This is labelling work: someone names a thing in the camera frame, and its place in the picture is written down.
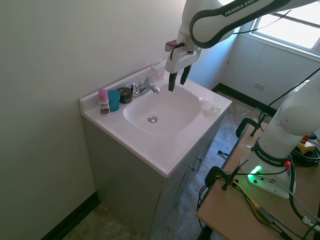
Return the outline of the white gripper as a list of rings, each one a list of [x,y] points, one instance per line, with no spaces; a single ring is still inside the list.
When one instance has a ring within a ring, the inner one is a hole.
[[[197,51],[190,53],[186,51],[184,48],[179,47],[173,49],[167,58],[165,70],[170,73],[169,74],[169,82],[168,82],[168,90],[173,92],[176,85],[176,78],[178,72],[183,70],[183,73],[180,78],[180,84],[184,85],[188,75],[190,73],[192,64],[194,64],[200,57],[202,49],[198,49]]]

